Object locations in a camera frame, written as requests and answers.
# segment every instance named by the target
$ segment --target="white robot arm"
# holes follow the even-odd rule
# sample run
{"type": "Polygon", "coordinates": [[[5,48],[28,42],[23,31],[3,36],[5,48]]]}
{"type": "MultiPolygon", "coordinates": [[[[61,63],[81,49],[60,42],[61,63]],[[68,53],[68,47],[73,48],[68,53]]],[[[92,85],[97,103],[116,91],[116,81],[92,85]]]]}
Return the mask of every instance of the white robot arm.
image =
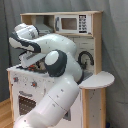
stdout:
{"type": "Polygon", "coordinates": [[[23,24],[15,28],[9,42],[14,48],[43,53],[42,57],[46,56],[45,67],[49,76],[54,77],[55,84],[32,111],[17,119],[14,128],[57,125],[77,98],[78,84],[83,79],[83,72],[74,59],[76,45],[73,41],[57,34],[37,37],[37,28],[23,24]]]}

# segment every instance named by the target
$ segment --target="wooden toy kitchen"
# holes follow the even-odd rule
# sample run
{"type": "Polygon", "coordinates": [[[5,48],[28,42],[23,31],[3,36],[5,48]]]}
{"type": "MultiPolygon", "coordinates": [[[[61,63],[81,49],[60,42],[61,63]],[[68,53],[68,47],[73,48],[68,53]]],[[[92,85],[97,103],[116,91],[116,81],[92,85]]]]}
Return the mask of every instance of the wooden toy kitchen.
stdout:
{"type": "MultiPolygon", "coordinates": [[[[37,26],[40,36],[57,33],[72,40],[77,46],[75,59],[81,61],[85,72],[77,99],[54,128],[106,127],[105,90],[114,82],[114,76],[102,71],[101,20],[100,11],[21,14],[21,22],[37,26]]],[[[15,121],[40,102],[53,86],[54,78],[49,78],[46,70],[26,70],[21,65],[7,70],[15,121]]]]}

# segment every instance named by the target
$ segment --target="oven door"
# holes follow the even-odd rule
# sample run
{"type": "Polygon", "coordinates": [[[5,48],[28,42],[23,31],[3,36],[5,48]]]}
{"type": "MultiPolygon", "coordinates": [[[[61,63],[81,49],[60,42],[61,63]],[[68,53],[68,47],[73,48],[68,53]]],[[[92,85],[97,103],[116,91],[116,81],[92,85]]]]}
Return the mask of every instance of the oven door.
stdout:
{"type": "Polygon", "coordinates": [[[56,15],[57,33],[79,33],[79,15],[56,15]]]}

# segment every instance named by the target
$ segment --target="handle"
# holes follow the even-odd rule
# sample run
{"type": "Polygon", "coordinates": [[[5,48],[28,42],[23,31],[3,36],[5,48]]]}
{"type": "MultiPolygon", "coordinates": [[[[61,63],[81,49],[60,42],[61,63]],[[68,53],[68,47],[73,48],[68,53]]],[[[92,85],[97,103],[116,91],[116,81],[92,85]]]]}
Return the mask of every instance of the handle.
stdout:
{"type": "Polygon", "coordinates": [[[55,29],[56,31],[59,31],[59,27],[57,27],[57,22],[59,21],[59,17],[56,18],[55,20],[55,29]]]}
{"type": "Polygon", "coordinates": [[[25,93],[25,92],[23,92],[23,91],[19,91],[19,93],[20,93],[21,95],[23,95],[23,96],[32,97],[32,94],[27,94],[27,93],[25,93]]]}

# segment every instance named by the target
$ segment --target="microwave window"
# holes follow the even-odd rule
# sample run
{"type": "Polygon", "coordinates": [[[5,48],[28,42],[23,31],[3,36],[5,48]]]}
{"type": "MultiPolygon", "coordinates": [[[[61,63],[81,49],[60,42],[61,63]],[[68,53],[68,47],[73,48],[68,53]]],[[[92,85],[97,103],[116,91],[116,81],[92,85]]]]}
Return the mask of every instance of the microwave window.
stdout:
{"type": "Polygon", "coordinates": [[[76,18],[61,18],[62,29],[77,30],[76,18]]]}

